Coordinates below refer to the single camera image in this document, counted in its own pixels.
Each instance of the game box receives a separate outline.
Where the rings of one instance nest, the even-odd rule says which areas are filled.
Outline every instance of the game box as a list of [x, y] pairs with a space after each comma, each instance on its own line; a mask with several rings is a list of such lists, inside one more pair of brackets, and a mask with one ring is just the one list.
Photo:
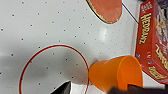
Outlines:
[[141, 4], [135, 56], [142, 70], [168, 84], [168, 34], [164, 14], [155, 0]]

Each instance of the red line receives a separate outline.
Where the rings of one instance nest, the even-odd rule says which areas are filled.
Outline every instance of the red line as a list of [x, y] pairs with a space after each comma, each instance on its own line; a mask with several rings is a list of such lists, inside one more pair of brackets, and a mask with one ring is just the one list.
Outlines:
[[[48, 46], [42, 50], [40, 50], [39, 52], [37, 52], [34, 56], [31, 57], [31, 59], [27, 62], [27, 64], [25, 65], [24, 69], [22, 70], [22, 73], [21, 73], [21, 76], [20, 76], [20, 81], [19, 81], [19, 94], [22, 94], [22, 80], [23, 80], [23, 76], [24, 76], [24, 73], [28, 67], [28, 65], [30, 64], [30, 62], [37, 56], [39, 55], [41, 52], [47, 50], [47, 49], [50, 49], [50, 48], [53, 48], [53, 47], [66, 47], [66, 48], [70, 48], [74, 51], [76, 51], [81, 57], [82, 59], [84, 60], [85, 64], [86, 64], [86, 67], [87, 67], [87, 70], [89, 72], [89, 67], [88, 67], [88, 64], [86, 62], [86, 59], [84, 58], [84, 56], [78, 51], [76, 50], [75, 48], [73, 47], [70, 47], [70, 46], [67, 46], [67, 45], [52, 45], [52, 46]], [[88, 86], [89, 86], [89, 79], [88, 79], [88, 82], [87, 82], [87, 87], [86, 87], [86, 91], [84, 94], [86, 94], [87, 90], [88, 90]]]

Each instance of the orange plastic cup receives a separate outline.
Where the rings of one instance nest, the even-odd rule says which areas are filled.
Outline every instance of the orange plastic cup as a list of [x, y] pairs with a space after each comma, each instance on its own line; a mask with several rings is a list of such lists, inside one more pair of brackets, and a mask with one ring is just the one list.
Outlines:
[[128, 84], [143, 86], [142, 69], [133, 56], [99, 61], [89, 68], [89, 80], [98, 89], [108, 92], [112, 87], [128, 90]]

